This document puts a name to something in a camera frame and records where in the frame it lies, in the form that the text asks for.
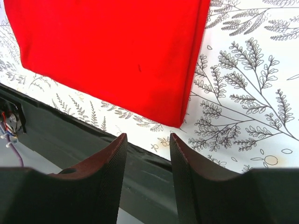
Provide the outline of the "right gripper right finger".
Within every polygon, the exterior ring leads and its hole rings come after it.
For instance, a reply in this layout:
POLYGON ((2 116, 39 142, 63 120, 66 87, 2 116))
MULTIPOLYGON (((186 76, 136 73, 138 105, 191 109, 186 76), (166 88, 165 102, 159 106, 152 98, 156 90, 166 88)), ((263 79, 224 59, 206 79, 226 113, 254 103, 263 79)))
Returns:
POLYGON ((181 224, 296 224, 299 171, 230 171, 170 135, 171 166, 181 224))

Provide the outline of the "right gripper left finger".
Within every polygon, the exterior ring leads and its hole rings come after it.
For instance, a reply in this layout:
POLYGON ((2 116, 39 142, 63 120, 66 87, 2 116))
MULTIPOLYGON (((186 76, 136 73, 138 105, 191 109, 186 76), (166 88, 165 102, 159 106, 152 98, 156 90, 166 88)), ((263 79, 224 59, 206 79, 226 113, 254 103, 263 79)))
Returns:
POLYGON ((127 135, 58 174, 1 168, 3 224, 114 224, 127 156, 127 135))

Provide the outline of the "red t shirt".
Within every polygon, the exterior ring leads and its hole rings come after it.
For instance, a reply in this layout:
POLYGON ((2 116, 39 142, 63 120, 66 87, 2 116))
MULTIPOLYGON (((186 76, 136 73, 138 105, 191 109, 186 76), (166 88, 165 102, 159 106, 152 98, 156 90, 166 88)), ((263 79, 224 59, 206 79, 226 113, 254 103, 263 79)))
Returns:
POLYGON ((155 122, 183 124, 207 0, 6 0, 24 68, 155 122))

